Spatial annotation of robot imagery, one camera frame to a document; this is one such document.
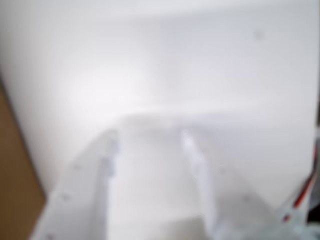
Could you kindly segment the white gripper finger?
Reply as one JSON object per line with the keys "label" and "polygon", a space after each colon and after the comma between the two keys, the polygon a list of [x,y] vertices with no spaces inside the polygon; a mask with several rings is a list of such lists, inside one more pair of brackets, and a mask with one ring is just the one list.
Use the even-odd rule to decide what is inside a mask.
{"label": "white gripper finger", "polygon": [[30,239],[106,240],[109,181],[120,137],[108,130],[72,162],[49,195]]}
{"label": "white gripper finger", "polygon": [[181,138],[211,240],[297,238],[208,136],[185,129]]}

